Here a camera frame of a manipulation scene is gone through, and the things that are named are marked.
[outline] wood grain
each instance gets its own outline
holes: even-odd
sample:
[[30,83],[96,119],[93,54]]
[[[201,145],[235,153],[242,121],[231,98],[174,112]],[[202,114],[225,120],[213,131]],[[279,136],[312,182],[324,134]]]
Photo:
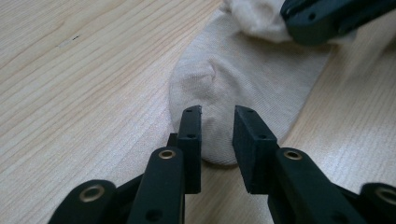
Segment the wood grain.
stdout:
[[[0,2],[0,223],[47,222],[90,179],[140,175],[173,131],[168,80],[216,1]],[[282,144],[335,183],[396,185],[396,13],[332,57]],[[237,167],[203,164],[186,223],[268,223]]]

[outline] wooden table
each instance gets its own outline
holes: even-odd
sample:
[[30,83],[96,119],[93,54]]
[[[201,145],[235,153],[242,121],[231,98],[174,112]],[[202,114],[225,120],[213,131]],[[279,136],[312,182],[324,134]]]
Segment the wooden table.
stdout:
[[[144,172],[173,127],[168,80],[217,1],[0,3],[0,223],[45,223],[90,179]],[[396,13],[333,49],[283,147],[336,184],[396,185]],[[203,163],[186,223],[266,223],[239,169]]]

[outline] sock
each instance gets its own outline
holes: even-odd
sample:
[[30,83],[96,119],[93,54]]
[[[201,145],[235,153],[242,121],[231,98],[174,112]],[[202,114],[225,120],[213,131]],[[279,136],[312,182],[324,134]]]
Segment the sock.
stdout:
[[[235,105],[256,110],[282,142],[330,54],[329,46],[304,48],[249,37],[232,10],[225,5],[215,11],[187,47],[173,71],[169,92],[175,130],[183,109],[202,106],[202,157],[222,165],[236,163]],[[279,34],[277,39],[272,32],[269,39],[284,41],[283,31]]]

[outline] fabric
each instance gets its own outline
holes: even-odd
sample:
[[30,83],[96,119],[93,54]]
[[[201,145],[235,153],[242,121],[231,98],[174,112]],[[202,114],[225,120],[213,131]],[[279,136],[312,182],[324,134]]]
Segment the fabric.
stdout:
[[306,49],[248,37],[230,8],[218,9],[182,54],[171,76],[169,102],[175,130],[183,109],[203,107],[203,159],[223,165],[236,163],[235,105],[256,110],[281,142],[330,52],[329,46]]

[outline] table surface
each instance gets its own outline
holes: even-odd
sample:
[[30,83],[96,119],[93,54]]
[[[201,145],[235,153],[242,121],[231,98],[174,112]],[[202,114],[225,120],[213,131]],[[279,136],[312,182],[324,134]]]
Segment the table surface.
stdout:
[[[216,1],[1,1],[0,222],[47,222],[90,179],[144,172],[173,132],[168,80]],[[355,192],[396,185],[396,13],[335,47],[282,147]],[[203,163],[186,223],[267,223],[237,167]]]

